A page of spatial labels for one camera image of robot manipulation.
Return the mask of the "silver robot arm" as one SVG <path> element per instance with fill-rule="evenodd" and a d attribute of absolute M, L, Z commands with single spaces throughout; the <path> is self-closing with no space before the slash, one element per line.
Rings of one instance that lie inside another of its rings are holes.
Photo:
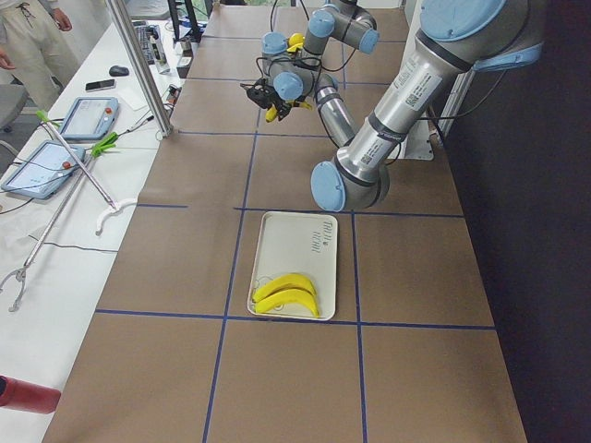
<path fill-rule="evenodd" d="M 354 1 L 328 1 L 314 11 L 302 46 L 279 32 L 262 39 L 262 77 L 282 113 L 314 100 L 327 133 L 338 147 L 312 172 L 311 192 L 327 211 L 361 210 L 389 189 L 385 162 L 433 99 L 469 70 L 527 66 L 541 55 L 545 1 L 425 1 L 420 6 L 415 49 L 375 109 L 356 126 L 335 81 L 322 65 L 335 39 L 365 54 L 375 49 L 376 20 Z"/>
<path fill-rule="evenodd" d="M 376 20 L 357 2 L 327 1 L 311 13 L 305 33 L 286 37 L 271 30 L 264 34 L 261 56 L 256 59 L 260 78 L 240 87 L 259 108 L 273 109 L 282 119 L 319 88 L 329 40 L 370 54 L 379 36 Z"/>

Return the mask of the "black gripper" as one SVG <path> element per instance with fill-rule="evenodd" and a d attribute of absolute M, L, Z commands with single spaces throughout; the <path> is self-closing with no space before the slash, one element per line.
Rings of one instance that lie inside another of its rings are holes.
<path fill-rule="evenodd" d="M 294 107 L 298 107 L 300 100 L 298 98 L 293 100 L 284 100 L 279 95 L 271 96 L 270 120 L 282 121 L 290 114 Z"/>
<path fill-rule="evenodd" d="M 279 98 L 273 86 L 265 78 L 259 78 L 253 84 L 244 84 L 247 97 L 261 109 L 271 109 Z"/>

